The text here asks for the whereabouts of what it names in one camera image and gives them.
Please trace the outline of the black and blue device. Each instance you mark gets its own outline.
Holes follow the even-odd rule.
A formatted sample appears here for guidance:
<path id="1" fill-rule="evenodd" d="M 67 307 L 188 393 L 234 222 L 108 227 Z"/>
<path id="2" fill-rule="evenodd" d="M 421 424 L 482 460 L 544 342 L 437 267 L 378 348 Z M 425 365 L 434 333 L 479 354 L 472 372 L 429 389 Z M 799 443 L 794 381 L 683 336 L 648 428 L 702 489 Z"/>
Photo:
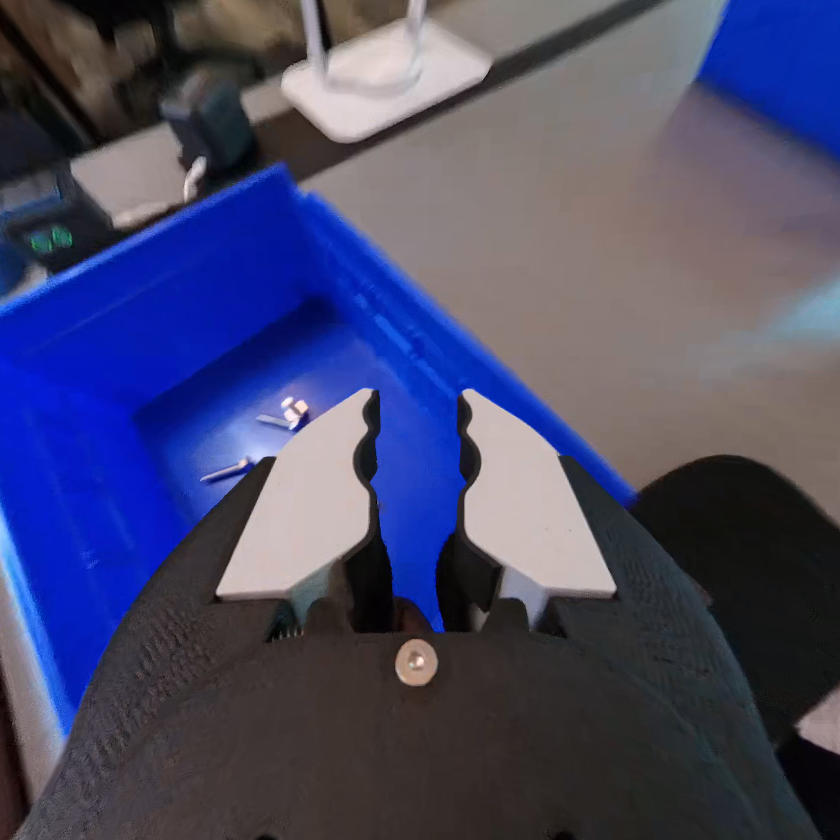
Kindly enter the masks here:
<path id="1" fill-rule="evenodd" d="M 1 187 L 2 243 L 55 274 L 120 241 L 110 215 L 56 164 Z"/>

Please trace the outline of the grey tool case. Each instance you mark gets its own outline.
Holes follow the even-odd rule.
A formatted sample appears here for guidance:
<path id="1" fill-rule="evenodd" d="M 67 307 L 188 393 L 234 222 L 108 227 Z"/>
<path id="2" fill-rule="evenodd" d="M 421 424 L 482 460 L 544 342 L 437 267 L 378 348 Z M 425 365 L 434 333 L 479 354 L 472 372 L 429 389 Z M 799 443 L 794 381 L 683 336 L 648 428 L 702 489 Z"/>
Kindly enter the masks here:
<path id="1" fill-rule="evenodd" d="M 204 158 L 206 173 L 219 177 L 256 149 L 238 84 L 214 68 L 200 67 L 181 79 L 160 100 L 159 111 L 182 147 L 185 167 Z"/>

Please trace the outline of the long thin silver bolt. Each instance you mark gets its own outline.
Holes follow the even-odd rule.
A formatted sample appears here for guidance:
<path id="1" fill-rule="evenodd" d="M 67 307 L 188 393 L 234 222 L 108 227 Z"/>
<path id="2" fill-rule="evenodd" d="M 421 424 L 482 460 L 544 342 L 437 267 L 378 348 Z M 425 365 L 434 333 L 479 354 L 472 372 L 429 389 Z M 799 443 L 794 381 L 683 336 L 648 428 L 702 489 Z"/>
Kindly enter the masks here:
<path id="1" fill-rule="evenodd" d="M 258 461 L 250 456 L 246 456 L 236 461 L 232 465 L 214 469 L 204 475 L 201 475 L 199 481 L 203 486 L 215 486 L 226 481 L 239 479 L 247 475 L 258 464 Z"/>

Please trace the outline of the person's left hand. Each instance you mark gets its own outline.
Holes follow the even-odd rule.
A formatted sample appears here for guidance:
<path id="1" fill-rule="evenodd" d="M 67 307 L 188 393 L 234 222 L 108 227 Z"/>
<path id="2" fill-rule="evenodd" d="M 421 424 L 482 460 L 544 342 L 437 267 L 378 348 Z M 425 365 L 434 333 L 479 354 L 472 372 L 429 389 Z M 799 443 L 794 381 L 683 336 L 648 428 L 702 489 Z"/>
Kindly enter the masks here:
<path id="1" fill-rule="evenodd" d="M 395 596 L 392 599 L 392 631 L 412 637 L 434 634 L 434 628 L 420 607 L 413 601 Z"/>

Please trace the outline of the white sign stand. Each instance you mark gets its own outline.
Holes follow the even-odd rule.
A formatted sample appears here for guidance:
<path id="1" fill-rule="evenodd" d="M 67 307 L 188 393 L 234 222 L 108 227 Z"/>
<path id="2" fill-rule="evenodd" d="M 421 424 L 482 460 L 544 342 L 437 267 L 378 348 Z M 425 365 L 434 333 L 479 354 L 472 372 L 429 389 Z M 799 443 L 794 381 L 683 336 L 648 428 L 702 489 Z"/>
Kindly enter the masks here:
<path id="1" fill-rule="evenodd" d="M 301 2 L 307 58 L 280 80 L 283 97 L 329 140 L 353 144 L 468 91 L 490 72 L 483 50 L 411 1 L 395 22 L 328 49 L 319 2 Z"/>

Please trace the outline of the blue plastic bin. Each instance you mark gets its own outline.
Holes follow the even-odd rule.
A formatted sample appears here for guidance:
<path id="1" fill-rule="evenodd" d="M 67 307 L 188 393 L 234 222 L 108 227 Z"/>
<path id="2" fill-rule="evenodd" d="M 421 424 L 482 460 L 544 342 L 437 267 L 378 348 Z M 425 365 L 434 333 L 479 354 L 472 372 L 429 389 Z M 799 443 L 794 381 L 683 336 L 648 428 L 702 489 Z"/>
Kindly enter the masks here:
<path id="1" fill-rule="evenodd" d="M 698 79 L 838 159 L 838 1 L 727 2 Z"/>
<path id="2" fill-rule="evenodd" d="M 434 568 L 455 529 L 466 388 L 636 492 L 426 292 L 277 166 L 2 307 L 2 553 L 60 736 L 143 585 L 273 456 L 286 396 L 318 417 L 378 390 L 374 488 L 395 593 L 442 624 Z"/>

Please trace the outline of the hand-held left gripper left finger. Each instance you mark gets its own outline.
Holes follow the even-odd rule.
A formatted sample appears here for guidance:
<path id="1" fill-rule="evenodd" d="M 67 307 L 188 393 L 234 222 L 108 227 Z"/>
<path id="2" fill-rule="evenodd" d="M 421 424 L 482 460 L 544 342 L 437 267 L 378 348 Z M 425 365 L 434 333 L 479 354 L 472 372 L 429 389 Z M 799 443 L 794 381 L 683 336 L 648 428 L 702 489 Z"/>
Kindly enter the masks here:
<path id="1" fill-rule="evenodd" d="M 365 387 L 295 434 L 269 470 L 219 601 L 283 601 L 302 625 L 329 598 L 358 633 L 392 629 L 392 566 L 372 486 L 380 431 L 380 393 Z"/>

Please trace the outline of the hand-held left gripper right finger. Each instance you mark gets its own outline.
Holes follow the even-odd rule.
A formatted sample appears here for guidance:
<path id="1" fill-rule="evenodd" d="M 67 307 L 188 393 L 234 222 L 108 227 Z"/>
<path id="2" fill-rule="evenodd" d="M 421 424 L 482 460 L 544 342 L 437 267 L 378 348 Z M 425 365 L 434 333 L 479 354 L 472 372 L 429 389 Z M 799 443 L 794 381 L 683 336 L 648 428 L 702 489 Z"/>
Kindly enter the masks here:
<path id="1" fill-rule="evenodd" d="M 464 480 L 455 530 L 440 553 L 440 615 L 448 632 L 475 632 L 504 600 L 538 629 L 551 601 L 611 601 L 617 585 L 565 460 L 525 421 L 475 389 L 459 395 Z"/>

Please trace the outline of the black round cushion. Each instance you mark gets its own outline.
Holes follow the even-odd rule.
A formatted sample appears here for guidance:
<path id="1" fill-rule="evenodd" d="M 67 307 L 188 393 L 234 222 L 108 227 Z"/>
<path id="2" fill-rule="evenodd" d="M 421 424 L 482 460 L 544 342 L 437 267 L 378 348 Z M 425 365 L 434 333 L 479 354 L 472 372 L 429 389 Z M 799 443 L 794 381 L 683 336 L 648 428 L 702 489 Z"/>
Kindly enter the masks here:
<path id="1" fill-rule="evenodd" d="M 782 474 L 736 455 L 673 469 L 630 512 L 707 595 L 783 746 L 838 686 L 838 524 Z"/>

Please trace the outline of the silver hex bolt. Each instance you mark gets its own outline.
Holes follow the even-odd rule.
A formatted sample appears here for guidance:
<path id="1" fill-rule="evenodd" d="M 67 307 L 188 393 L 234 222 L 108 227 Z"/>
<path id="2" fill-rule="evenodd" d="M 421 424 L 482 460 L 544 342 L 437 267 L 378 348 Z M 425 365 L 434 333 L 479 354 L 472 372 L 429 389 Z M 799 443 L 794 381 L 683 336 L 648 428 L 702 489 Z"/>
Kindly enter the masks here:
<path id="1" fill-rule="evenodd" d="M 310 419 L 309 405 L 294 395 L 272 398 L 257 412 L 255 421 L 262 427 L 288 434 L 301 431 Z"/>

